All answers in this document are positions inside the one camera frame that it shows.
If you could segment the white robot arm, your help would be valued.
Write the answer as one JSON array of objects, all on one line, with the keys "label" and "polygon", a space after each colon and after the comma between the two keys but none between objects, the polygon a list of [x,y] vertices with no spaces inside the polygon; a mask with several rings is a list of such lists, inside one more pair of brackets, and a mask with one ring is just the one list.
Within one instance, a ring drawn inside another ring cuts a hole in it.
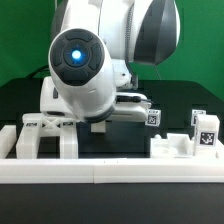
[{"label": "white robot arm", "polygon": [[132,62],[158,65],[178,45],[175,0],[62,0],[51,28],[40,111],[78,122],[144,122],[151,102]]}]

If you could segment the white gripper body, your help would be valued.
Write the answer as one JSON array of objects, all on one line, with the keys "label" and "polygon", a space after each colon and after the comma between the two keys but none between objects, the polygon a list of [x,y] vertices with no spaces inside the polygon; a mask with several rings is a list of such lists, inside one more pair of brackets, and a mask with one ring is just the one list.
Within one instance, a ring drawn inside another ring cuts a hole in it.
[{"label": "white gripper body", "polygon": [[100,118],[79,118],[59,95],[51,77],[43,81],[40,97],[40,111],[49,117],[71,118],[76,122],[101,122],[105,120],[145,122],[151,103],[145,95],[139,93],[118,92],[114,110]]}]

